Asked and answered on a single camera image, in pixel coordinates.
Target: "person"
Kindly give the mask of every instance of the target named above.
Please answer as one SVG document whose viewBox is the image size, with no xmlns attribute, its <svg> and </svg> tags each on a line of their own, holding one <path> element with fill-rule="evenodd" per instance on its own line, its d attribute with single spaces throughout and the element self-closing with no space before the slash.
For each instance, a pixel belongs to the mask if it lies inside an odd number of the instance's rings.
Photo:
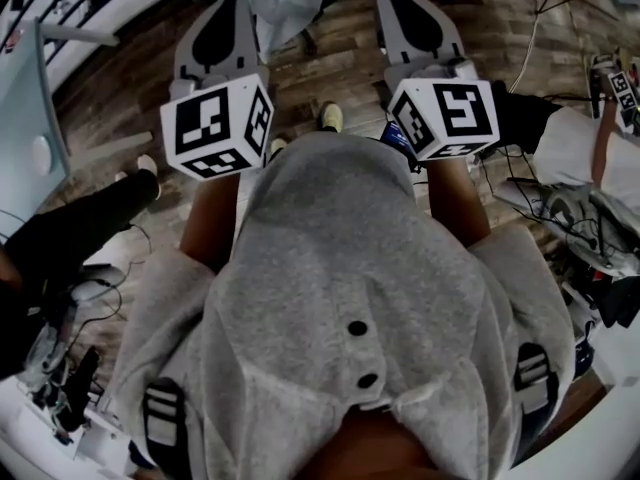
<svg viewBox="0 0 640 480">
<path fill-rule="evenodd" d="M 487 152 L 516 144 L 533 155 L 540 183 L 588 186 L 640 216 L 640 139 L 617 128 L 618 103 L 608 79 L 601 76 L 598 85 L 607 101 L 601 118 L 591 119 L 537 96 L 508 93 L 503 82 L 495 82 L 501 138 Z"/>
<path fill-rule="evenodd" d="M 75 281 L 82 264 L 160 195 L 157 166 L 143 155 L 138 171 L 94 194 L 29 219 L 0 245 L 0 379 L 19 373 L 46 307 Z"/>
<path fill-rule="evenodd" d="M 496 478 L 573 377 L 555 280 L 526 228 L 490 229 L 464 159 L 428 162 L 429 218 L 406 157 L 334 103 L 320 122 L 275 141 L 235 245 L 230 175 L 147 260 L 119 420 L 169 478 Z M 519 384 L 555 391 L 523 409 Z"/>
</svg>

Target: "cable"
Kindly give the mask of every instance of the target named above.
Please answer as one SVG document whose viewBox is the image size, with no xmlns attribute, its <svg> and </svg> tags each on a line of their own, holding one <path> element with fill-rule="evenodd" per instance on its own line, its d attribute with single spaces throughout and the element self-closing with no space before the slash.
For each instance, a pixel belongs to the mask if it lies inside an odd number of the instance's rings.
<svg viewBox="0 0 640 480">
<path fill-rule="evenodd" d="M 520 68 L 520 73 L 511 84 L 511 87 L 509 88 L 509 92 L 513 92 L 516 90 L 516 87 L 518 87 L 518 84 L 520 83 L 520 80 L 522 80 L 524 72 L 527 69 L 527 64 L 529 63 L 529 57 L 531 56 L 531 52 L 533 51 L 533 45 L 536 39 L 536 32 L 538 30 L 538 21 L 540 20 L 540 13 L 538 12 L 539 6 L 540 6 L 540 1 L 536 0 L 536 17 L 533 20 L 533 29 L 531 30 L 531 38 L 529 39 L 529 45 L 527 46 L 527 53 L 524 56 L 524 60 L 522 61 L 522 68 Z"/>
<path fill-rule="evenodd" d="M 100 302 L 102 302 L 105 306 L 107 306 L 111 311 L 113 311 L 114 313 L 116 313 L 116 308 L 114 308 L 111 304 L 109 304 L 106 300 L 101 299 Z M 122 320 L 123 322 L 128 322 L 127 318 L 122 316 L 120 313 L 116 313 L 114 314 L 114 316 L 117 316 L 120 320 Z"/>
<path fill-rule="evenodd" d="M 23 224 L 27 223 L 27 221 L 24 220 L 22 217 L 18 217 L 17 215 L 15 215 L 15 214 L 13 214 L 11 212 L 8 212 L 7 210 L 3 210 L 3 209 L 0 208 L 0 213 L 4 213 L 5 215 L 8 215 L 9 217 L 13 217 L 14 219 L 19 220 Z"/>
<path fill-rule="evenodd" d="M 593 221 L 595 222 L 593 219 L 589 218 L 589 219 L 580 219 L 575 221 L 573 224 L 571 224 L 566 230 L 565 230 L 565 236 L 564 236 L 564 241 L 569 243 L 569 235 L 571 236 L 577 236 L 579 238 L 582 238 L 583 240 L 586 240 L 587 243 L 589 244 L 589 247 L 591 247 L 592 251 L 595 251 L 596 246 L 598 245 L 598 240 L 596 240 L 595 238 L 593 239 L 589 239 L 587 240 L 585 237 L 583 237 L 582 235 L 580 235 L 579 233 L 572 233 L 572 230 L 575 226 L 577 226 L 578 224 L 582 224 L 583 222 L 589 222 L 589 221 Z"/>
<path fill-rule="evenodd" d="M 487 180 L 487 185 L 489 185 L 489 190 L 491 190 L 491 195 L 494 195 L 493 185 L 489 181 L 489 173 L 487 172 L 487 166 L 484 165 L 484 158 L 480 158 L 480 163 L 482 164 L 482 169 L 484 169 L 484 178 Z"/>
<path fill-rule="evenodd" d="M 87 324 L 90 324 L 91 322 L 100 322 L 102 320 L 108 320 L 109 318 L 117 315 L 120 312 L 120 310 L 122 309 L 122 293 L 120 293 L 120 290 L 118 290 L 118 288 L 113 286 L 111 283 L 107 283 L 107 281 L 103 281 L 102 279 L 92 279 L 92 281 L 96 281 L 96 282 L 99 282 L 99 283 L 100 283 L 100 281 L 102 281 L 100 284 L 109 285 L 110 289 L 114 290 L 118 294 L 118 298 L 119 298 L 118 308 L 116 310 L 114 310 L 114 312 L 111 313 L 110 315 L 103 316 L 103 317 L 100 317 L 100 318 L 89 318 L 89 319 L 85 320 L 84 322 L 82 322 L 82 325 L 80 325 L 80 329 L 78 329 L 78 332 L 76 332 L 76 335 L 73 338 L 73 340 L 71 341 L 71 344 L 67 347 L 67 352 L 69 352 L 71 350 L 71 348 L 76 344 L 76 341 L 78 341 L 78 337 L 80 336 L 80 333 L 82 332 L 82 330 L 85 328 L 85 326 Z"/>
<path fill-rule="evenodd" d="M 524 154 L 524 151 L 522 151 L 522 159 L 525 161 L 525 163 L 527 164 L 527 167 L 529 168 L 529 172 L 531 172 L 531 176 L 533 176 L 533 178 L 538 182 L 538 177 L 536 176 L 536 173 L 533 171 L 533 167 L 531 167 L 531 164 L 529 163 L 529 160 L 527 159 L 527 155 Z"/>
<path fill-rule="evenodd" d="M 149 234 L 144 230 L 144 228 L 142 226 L 138 226 L 137 224 L 131 224 L 131 227 L 132 228 L 138 228 L 142 232 L 144 237 L 147 239 L 147 243 L 149 244 L 149 254 L 152 254 L 153 253 L 153 247 L 151 245 L 151 238 L 149 237 Z"/>
<path fill-rule="evenodd" d="M 102 396 L 104 394 L 104 388 L 98 383 L 97 380 L 95 379 L 91 379 L 91 383 L 94 384 L 95 386 L 98 386 L 98 388 L 100 388 L 100 390 L 102 391 L 102 393 L 100 394 L 100 396 Z"/>
<path fill-rule="evenodd" d="M 504 155 L 507 157 L 507 165 L 509 166 L 509 173 L 511 174 L 512 178 L 515 178 L 515 175 L 513 173 L 513 167 L 511 166 L 511 155 L 509 155 L 509 152 L 507 151 L 507 147 L 506 146 L 504 147 Z M 516 187 L 520 191 L 520 194 L 522 195 L 524 200 L 527 202 L 527 205 L 529 206 L 529 211 L 531 212 L 532 217 L 528 217 L 527 215 L 524 214 L 524 212 L 520 211 L 518 208 L 513 208 L 516 212 L 518 212 L 521 216 L 523 216 L 525 219 L 528 219 L 528 220 L 533 220 L 533 221 L 536 221 L 536 222 L 551 222 L 552 224 L 555 224 L 556 226 L 559 226 L 560 229 L 562 229 L 563 231 L 565 231 L 567 233 L 567 235 L 571 235 L 571 236 L 574 236 L 574 237 L 579 238 L 581 240 L 584 240 L 589 245 L 589 247 L 591 247 L 593 249 L 594 239 L 587 238 L 587 237 L 581 235 L 580 233 L 573 232 L 572 231 L 572 226 L 570 226 L 567 229 L 567 226 L 565 226 L 558 219 L 555 219 L 555 218 L 549 219 L 549 218 L 546 218 L 546 217 L 542 217 L 541 215 L 537 215 L 536 212 L 533 210 L 533 206 L 531 204 L 531 200 L 527 197 L 527 195 L 525 194 L 524 190 L 522 190 L 522 187 L 520 186 L 520 183 L 515 179 L 513 180 L 513 182 L 515 183 Z M 549 208 L 547 208 L 546 205 L 544 205 L 544 203 L 543 203 L 543 209 L 546 209 L 547 211 L 549 211 Z"/>
</svg>

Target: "wooden floor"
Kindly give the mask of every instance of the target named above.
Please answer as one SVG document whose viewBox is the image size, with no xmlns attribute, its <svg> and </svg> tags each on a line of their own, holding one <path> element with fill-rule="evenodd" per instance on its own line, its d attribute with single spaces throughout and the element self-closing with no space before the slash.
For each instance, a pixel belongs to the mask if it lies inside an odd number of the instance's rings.
<svg viewBox="0 0 640 480">
<path fill-rule="evenodd" d="M 509 86 L 527 51 L 535 5 L 536 0 L 456 0 L 444 10 L 458 26 L 466 53 L 480 76 L 504 80 Z M 117 171 L 133 168 L 135 158 L 146 152 L 160 164 L 163 195 L 135 222 L 149 234 L 154 249 L 178 241 L 195 182 L 164 163 L 158 109 L 168 101 L 174 47 L 204 8 L 188 2 L 159 4 L 121 31 L 120 46 L 99 51 L 57 91 L 55 105 L 71 152 L 146 130 L 153 132 L 155 140 L 138 151 L 116 155 L 75 174 L 51 207 L 108 185 Z M 615 21 L 577 2 L 541 15 L 535 49 L 517 92 L 586 95 L 584 59 L 617 46 L 638 51 L 639 30 L 634 17 Z M 276 107 L 272 135 L 287 132 L 296 137 L 313 130 L 320 106 L 333 100 L 344 109 L 345 131 L 379 136 L 386 120 L 373 84 L 382 80 L 386 65 L 376 42 L 373 0 L 341 0 L 309 31 L 318 47 L 315 56 L 305 56 L 303 44 L 296 38 L 269 62 L 270 91 Z M 516 176 L 529 175 L 522 160 L 513 164 Z M 487 161 L 487 172 L 494 185 L 509 174 L 499 155 Z M 474 171 L 474 177 L 492 225 L 518 217 L 493 199 L 481 170 Z M 240 213 L 254 179 L 255 175 L 243 179 Z M 427 186 L 415 188 L 418 205 L 428 211 Z M 531 228 L 543 252 L 556 246 L 542 228 Z M 144 259 L 147 254 L 146 239 L 134 228 L 116 236 L 99 258 L 126 270 L 130 261 Z M 124 304 L 120 314 L 87 325 L 74 348 L 74 353 L 81 355 L 89 345 L 97 346 L 102 354 L 99 380 L 103 385 L 113 369 L 139 275 L 140 267 L 133 266 L 121 290 Z M 111 295 L 110 302 L 115 304 L 117 296 Z M 78 321 L 106 316 L 110 311 L 94 303 L 81 310 Z"/>
</svg>

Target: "leg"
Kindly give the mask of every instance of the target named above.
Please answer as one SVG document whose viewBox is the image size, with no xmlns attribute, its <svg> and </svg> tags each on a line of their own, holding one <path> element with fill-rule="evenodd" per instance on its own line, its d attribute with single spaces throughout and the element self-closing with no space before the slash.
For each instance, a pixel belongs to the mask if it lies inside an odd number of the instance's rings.
<svg viewBox="0 0 640 480">
<path fill-rule="evenodd" d="M 503 82 L 494 82 L 491 88 L 500 128 L 494 148 L 517 144 L 525 153 L 535 153 L 547 120 L 562 107 L 537 96 L 508 93 Z"/>
<path fill-rule="evenodd" d="M 95 194 L 30 219 L 5 244 L 22 274 L 25 292 L 37 297 L 45 281 L 59 287 L 70 282 L 82 263 L 158 193 L 155 174 L 141 169 Z"/>
</svg>

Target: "white sneaker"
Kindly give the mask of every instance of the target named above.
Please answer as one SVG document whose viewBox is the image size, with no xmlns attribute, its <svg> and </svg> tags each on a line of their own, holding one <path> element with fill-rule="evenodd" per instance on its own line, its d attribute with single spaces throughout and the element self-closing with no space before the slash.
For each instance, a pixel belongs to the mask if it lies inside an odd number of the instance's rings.
<svg viewBox="0 0 640 480">
<path fill-rule="evenodd" d="M 158 166 L 149 155 L 142 155 L 138 157 L 138 169 L 151 171 L 153 174 L 158 176 Z"/>
<path fill-rule="evenodd" d="M 330 126 L 340 133 L 344 127 L 344 116 L 342 115 L 342 109 L 337 103 L 333 101 L 327 101 L 322 105 L 320 111 L 320 130 Z"/>
<path fill-rule="evenodd" d="M 271 141 L 271 156 L 275 155 L 281 149 L 284 149 L 288 146 L 288 142 L 284 140 L 282 137 L 276 137 Z"/>
</svg>

